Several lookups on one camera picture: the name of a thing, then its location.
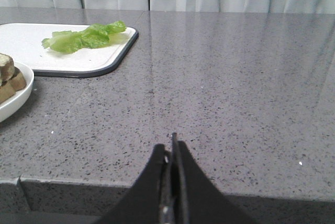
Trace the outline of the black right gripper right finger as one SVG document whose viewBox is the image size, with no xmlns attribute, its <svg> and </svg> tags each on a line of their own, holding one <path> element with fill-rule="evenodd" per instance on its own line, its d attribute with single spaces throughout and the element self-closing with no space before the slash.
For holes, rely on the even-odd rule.
<svg viewBox="0 0 335 224">
<path fill-rule="evenodd" d="M 187 145 L 172 133 L 171 193 L 176 223 L 257 223 L 204 174 Z"/>
</svg>

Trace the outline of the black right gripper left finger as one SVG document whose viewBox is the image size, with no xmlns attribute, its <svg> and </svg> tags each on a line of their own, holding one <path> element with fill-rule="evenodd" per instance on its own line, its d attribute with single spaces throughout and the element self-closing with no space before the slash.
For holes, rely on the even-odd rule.
<svg viewBox="0 0 335 224">
<path fill-rule="evenodd" d="M 160 206 L 164 154 L 164 145 L 154 146 L 138 179 L 98 223 L 164 223 Z"/>
</svg>

